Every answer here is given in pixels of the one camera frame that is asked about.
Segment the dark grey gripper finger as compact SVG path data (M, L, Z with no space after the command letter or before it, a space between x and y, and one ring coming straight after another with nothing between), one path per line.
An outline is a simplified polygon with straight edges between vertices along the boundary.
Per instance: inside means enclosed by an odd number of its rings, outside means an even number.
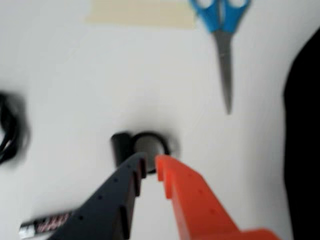
M128 240L142 179L147 176L147 155L138 152L78 208L51 240Z

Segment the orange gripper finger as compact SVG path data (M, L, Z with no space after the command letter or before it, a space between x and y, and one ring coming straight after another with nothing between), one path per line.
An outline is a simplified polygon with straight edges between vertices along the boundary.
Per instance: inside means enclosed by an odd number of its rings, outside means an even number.
M171 200L182 240L277 240L268 229L241 230L205 179L183 162L169 156L155 158L157 177Z

